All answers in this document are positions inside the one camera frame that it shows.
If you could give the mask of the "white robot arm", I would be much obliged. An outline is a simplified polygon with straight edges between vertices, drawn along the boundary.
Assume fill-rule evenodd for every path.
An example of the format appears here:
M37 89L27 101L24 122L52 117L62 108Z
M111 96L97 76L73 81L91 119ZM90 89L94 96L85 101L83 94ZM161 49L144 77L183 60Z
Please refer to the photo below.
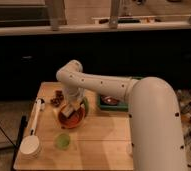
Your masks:
M87 89L128 104L134 171L188 171L178 100L165 80L86 74L77 60L56 79L70 103Z

